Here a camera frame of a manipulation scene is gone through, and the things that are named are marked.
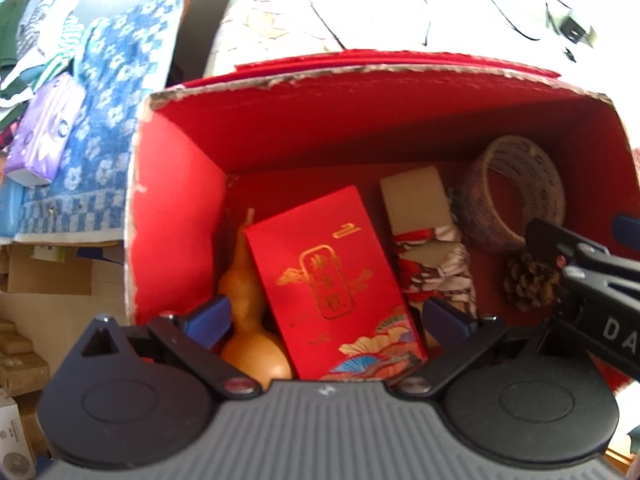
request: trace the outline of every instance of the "red gift box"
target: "red gift box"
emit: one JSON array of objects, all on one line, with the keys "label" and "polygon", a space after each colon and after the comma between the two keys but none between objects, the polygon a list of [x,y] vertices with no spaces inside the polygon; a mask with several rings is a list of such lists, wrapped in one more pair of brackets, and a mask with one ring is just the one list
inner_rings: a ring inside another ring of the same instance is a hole
[{"label": "red gift box", "polygon": [[[187,313],[211,298],[247,208],[273,216],[357,183],[382,226],[381,178],[434,164],[455,187],[505,133],[529,138],[556,162],[565,227],[637,257],[610,228],[621,212],[640,217],[637,139],[605,96],[552,77],[459,54],[350,50],[240,67],[152,94],[134,134],[127,187],[128,319]],[[169,176],[159,163],[167,146],[180,169]],[[517,194],[493,173],[494,205],[517,222]],[[479,315],[511,325],[550,315],[515,309],[501,285],[504,256],[468,248]],[[613,387],[624,381],[611,368],[606,375]]]},{"label": "red gift box", "polygon": [[388,379],[425,358],[355,186],[246,236],[300,379]]}]

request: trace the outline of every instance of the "black circular pad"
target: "black circular pad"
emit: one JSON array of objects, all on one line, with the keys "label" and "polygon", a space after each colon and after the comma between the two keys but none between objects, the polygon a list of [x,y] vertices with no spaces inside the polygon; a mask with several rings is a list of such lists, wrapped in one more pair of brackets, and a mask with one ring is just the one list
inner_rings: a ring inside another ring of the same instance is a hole
[{"label": "black circular pad", "polygon": [[471,371],[444,408],[479,452],[521,463],[564,463],[604,450],[618,406],[587,361],[550,356]]},{"label": "black circular pad", "polygon": [[[123,469],[164,460],[196,440],[213,406],[203,384],[164,364],[93,359],[82,379],[52,380],[40,423],[53,450],[90,468]],[[68,430],[72,421],[74,430]]]}]

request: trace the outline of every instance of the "purple tissue box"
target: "purple tissue box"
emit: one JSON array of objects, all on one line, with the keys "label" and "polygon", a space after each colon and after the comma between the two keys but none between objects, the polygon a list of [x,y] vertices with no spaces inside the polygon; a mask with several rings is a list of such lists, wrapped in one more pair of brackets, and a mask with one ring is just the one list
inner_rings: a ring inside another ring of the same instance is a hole
[{"label": "purple tissue box", "polygon": [[83,100],[84,88],[68,73],[40,88],[15,132],[3,173],[23,186],[51,184]]}]

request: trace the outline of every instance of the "white box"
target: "white box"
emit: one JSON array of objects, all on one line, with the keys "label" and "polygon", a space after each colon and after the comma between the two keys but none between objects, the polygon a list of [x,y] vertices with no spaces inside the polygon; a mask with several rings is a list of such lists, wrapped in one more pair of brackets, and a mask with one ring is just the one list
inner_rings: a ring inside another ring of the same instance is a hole
[{"label": "white box", "polygon": [[36,476],[18,405],[0,388],[0,473],[6,480],[29,480]]}]

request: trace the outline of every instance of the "ribbed gray surface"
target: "ribbed gray surface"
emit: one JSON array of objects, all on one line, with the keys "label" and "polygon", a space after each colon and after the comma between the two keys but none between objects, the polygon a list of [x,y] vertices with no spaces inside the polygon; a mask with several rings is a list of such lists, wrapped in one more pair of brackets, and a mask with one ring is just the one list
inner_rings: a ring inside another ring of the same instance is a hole
[{"label": "ribbed gray surface", "polygon": [[558,471],[509,468],[463,447],[433,407],[382,383],[277,382],[226,403],[189,449],[131,471],[59,463],[46,480],[608,480],[604,462]]}]

